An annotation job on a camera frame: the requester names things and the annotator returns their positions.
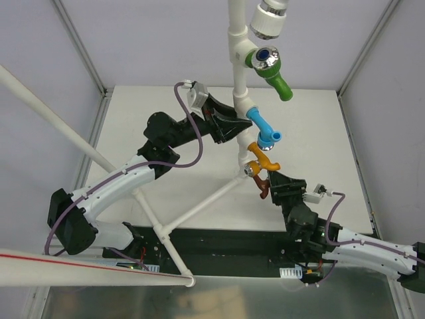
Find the brown water faucet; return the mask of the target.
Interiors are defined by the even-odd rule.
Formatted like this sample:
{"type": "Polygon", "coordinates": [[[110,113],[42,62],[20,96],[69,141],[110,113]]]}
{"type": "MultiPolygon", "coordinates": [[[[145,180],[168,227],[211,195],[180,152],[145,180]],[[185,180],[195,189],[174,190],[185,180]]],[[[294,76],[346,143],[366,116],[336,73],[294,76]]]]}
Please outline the brown water faucet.
{"type": "Polygon", "coordinates": [[[261,179],[259,175],[256,175],[252,178],[260,190],[260,198],[265,199],[267,198],[270,190],[270,182],[268,179],[261,179]]]}

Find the white PVC pipe frame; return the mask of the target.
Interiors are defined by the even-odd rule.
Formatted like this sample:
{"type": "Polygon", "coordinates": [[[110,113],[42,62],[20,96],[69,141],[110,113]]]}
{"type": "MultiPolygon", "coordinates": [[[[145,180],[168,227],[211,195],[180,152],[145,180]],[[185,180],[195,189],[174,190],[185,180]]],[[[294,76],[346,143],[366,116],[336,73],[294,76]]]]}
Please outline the white PVC pipe frame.
{"type": "MultiPolygon", "coordinates": [[[[6,68],[1,69],[1,83],[104,168],[107,175],[120,168],[107,161],[6,68]]],[[[34,255],[3,249],[1,284],[3,286],[193,286],[195,284],[193,274],[185,266],[169,237],[163,233],[156,216],[153,213],[148,213],[147,216],[155,234],[177,266],[179,271],[177,274],[151,272],[144,264],[132,269],[74,261],[62,258],[60,254],[34,255]]],[[[117,255],[123,252],[116,249],[108,250],[117,255]]]]}

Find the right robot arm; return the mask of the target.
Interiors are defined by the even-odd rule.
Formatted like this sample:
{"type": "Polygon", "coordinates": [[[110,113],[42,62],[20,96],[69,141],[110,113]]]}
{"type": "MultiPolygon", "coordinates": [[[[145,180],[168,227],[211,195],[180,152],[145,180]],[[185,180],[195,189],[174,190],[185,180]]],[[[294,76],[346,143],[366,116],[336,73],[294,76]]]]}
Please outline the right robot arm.
{"type": "Polygon", "coordinates": [[[382,273],[405,289],[424,292],[424,243],[400,245],[352,231],[332,222],[346,195],[319,184],[308,193],[304,179],[268,172],[272,203],[282,210],[286,232],[299,241],[299,255],[306,262],[317,259],[350,263],[382,273]],[[337,196],[326,219],[312,211],[324,196],[337,196]]]}

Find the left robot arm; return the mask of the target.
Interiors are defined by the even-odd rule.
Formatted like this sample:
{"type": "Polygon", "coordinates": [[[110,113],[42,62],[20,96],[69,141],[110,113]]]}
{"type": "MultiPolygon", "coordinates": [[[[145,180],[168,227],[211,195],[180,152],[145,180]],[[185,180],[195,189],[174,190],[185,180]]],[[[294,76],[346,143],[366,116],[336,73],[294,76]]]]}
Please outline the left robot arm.
{"type": "Polygon", "coordinates": [[[187,112],[186,115],[176,121],[164,112],[152,114],[143,132],[146,143],[123,166],[71,193],[63,189],[55,191],[47,217],[50,233],[44,245],[45,254],[50,253],[50,243],[56,237],[69,255],[90,247],[104,247],[118,250],[127,259],[136,257],[141,239],[131,224],[101,222],[97,220],[99,214],[171,168],[180,168],[180,156],[175,148],[193,140],[200,142],[205,135],[210,135],[217,144],[225,143],[252,126],[250,120],[239,118],[233,108],[212,96],[207,96],[200,114],[187,112]]]}

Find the orange water faucet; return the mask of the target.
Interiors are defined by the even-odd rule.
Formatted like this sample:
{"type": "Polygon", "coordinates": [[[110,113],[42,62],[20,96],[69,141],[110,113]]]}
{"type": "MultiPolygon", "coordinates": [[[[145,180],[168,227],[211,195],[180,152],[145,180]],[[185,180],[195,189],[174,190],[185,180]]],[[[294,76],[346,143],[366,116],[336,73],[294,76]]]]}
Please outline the orange water faucet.
{"type": "Polygon", "coordinates": [[[256,156],[256,160],[247,162],[244,165],[244,172],[249,177],[257,176],[263,169],[267,171],[278,171],[281,167],[279,163],[272,163],[268,156],[258,147],[256,142],[248,146],[248,151],[256,156]]]}

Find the blue water faucet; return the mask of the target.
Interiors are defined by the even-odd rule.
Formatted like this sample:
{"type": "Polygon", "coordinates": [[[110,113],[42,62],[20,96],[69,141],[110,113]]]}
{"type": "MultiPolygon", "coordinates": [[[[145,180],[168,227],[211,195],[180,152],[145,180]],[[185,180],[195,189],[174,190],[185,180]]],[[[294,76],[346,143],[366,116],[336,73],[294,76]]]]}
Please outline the blue water faucet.
{"type": "Polygon", "coordinates": [[[282,139],[282,133],[274,130],[261,116],[257,107],[252,107],[247,111],[246,117],[251,120],[259,129],[257,144],[261,150],[271,150],[275,143],[282,139]]]}

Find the green water faucet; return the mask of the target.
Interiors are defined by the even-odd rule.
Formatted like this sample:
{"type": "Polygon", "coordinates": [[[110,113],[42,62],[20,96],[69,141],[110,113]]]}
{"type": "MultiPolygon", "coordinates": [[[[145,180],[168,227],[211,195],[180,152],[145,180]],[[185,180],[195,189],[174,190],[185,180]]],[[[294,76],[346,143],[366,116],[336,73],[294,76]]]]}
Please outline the green water faucet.
{"type": "Polygon", "coordinates": [[[275,89],[281,101],[293,98],[291,88],[280,74],[282,61],[276,47],[265,46],[250,51],[245,58],[245,64],[275,89]]]}

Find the white water faucet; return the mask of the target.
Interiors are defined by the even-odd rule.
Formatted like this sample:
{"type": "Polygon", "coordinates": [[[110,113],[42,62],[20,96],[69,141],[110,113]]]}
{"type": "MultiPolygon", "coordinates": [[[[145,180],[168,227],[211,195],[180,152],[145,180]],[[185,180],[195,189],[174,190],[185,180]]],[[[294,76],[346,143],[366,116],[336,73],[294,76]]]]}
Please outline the white water faucet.
{"type": "Polygon", "coordinates": [[[272,40],[280,36],[286,22],[289,1],[262,0],[254,11],[250,29],[262,40],[272,40]]]}

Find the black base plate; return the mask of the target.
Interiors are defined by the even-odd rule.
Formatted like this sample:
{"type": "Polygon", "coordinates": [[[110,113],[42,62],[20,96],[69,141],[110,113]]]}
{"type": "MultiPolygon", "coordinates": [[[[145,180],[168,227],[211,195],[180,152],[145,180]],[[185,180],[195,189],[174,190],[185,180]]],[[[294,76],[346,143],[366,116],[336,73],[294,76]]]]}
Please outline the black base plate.
{"type": "Polygon", "coordinates": [[[195,276],[276,278],[294,263],[316,263],[334,250],[320,227],[309,239],[285,231],[176,229],[170,240],[195,276]]]}

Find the left aluminium frame post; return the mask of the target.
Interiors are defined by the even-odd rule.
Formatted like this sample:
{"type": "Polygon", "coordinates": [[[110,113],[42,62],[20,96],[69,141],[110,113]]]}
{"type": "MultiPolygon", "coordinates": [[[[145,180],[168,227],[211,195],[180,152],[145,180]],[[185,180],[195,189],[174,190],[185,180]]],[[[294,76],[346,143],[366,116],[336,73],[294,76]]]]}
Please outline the left aluminium frame post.
{"type": "Polygon", "coordinates": [[[104,82],[102,81],[98,71],[96,70],[96,67],[80,35],[78,34],[78,31],[72,21],[70,14],[68,13],[66,7],[64,6],[63,1],[52,0],[50,1],[50,4],[52,5],[53,9],[58,15],[58,18],[60,22],[62,23],[62,26],[64,27],[64,30],[66,34],[68,35],[68,38],[70,39],[77,55],[79,56],[82,64],[84,65],[84,68],[86,69],[90,78],[92,79],[92,82],[94,83],[95,87],[97,88],[101,96],[105,96],[108,93],[108,89],[105,87],[104,82]]]}

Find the aluminium frame post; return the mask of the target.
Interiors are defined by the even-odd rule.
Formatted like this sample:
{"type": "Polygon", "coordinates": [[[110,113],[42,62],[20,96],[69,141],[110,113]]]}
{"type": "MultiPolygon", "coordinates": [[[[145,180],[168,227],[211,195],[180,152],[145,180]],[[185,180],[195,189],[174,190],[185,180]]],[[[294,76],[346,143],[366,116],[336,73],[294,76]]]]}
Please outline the aluminium frame post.
{"type": "Polygon", "coordinates": [[[53,9],[58,15],[58,18],[60,22],[62,23],[62,26],[64,27],[64,30],[66,34],[68,35],[68,38],[70,39],[77,55],[79,56],[82,64],[84,65],[84,68],[86,69],[90,78],[92,79],[92,82],[94,83],[95,87],[97,88],[101,96],[105,96],[108,93],[108,89],[105,87],[104,82],[102,81],[98,71],[96,70],[96,67],[80,35],[78,34],[78,31],[72,21],[70,14],[68,13],[66,7],[64,6],[63,1],[52,0],[50,1],[50,4],[52,5],[53,9]]]}
{"type": "Polygon", "coordinates": [[[379,41],[380,37],[383,35],[385,29],[387,28],[390,20],[394,17],[396,11],[403,3],[403,0],[390,0],[386,4],[383,12],[379,16],[377,22],[369,33],[365,43],[361,47],[358,55],[356,56],[353,64],[351,65],[346,77],[344,78],[340,88],[337,91],[337,98],[341,100],[344,93],[349,88],[352,81],[355,79],[356,75],[360,71],[361,67],[364,65],[368,56],[372,53],[375,45],[379,41]]]}

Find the right aluminium frame post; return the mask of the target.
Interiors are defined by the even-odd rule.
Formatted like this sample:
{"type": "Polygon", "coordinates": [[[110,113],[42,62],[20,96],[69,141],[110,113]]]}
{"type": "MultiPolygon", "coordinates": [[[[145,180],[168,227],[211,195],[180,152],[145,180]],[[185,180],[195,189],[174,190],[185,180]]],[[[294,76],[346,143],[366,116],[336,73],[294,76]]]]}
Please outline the right aluminium frame post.
{"type": "Polygon", "coordinates": [[[380,37],[383,35],[385,29],[387,28],[390,20],[394,17],[396,11],[403,3],[403,0],[390,0],[386,4],[383,12],[379,16],[377,22],[369,33],[365,43],[361,47],[358,55],[356,56],[353,64],[351,65],[346,77],[344,78],[340,88],[337,91],[337,98],[341,100],[344,93],[349,88],[352,81],[355,79],[356,75],[360,71],[361,67],[364,65],[368,56],[372,53],[375,45],[379,41],[380,37]]]}

